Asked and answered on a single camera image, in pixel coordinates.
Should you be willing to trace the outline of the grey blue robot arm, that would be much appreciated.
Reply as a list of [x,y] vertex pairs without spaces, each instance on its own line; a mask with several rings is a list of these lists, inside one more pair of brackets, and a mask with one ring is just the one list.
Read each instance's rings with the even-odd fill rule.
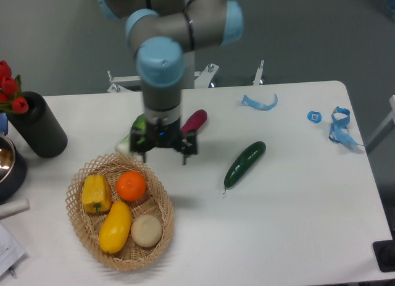
[[181,131],[185,54],[238,41],[240,5],[228,0],[98,0],[109,17],[125,19],[125,37],[141,78],[145,128],[130,131],[130,150],[145,155],[170,148],[198,152],[197,133]]

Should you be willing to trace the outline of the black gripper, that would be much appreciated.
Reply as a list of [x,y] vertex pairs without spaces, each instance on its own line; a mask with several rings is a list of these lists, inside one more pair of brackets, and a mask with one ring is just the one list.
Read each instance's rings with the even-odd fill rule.
[[[131,131],[130,129],[130,149],[135,147],[135,140],[141,134],[137,131]],[[198,154],[198,132],[191,131],[184,135],[180,128],[180,119],[176,120],[172,124],[168,125],[152,125],[146,121],[145,131],[146,142],[143,146],[143,152],[140,154],[143,159],[143,163],[146,163],[146,153],[153,148],[169,148],[183,155],[183,166],[186,165],[188,156]]]

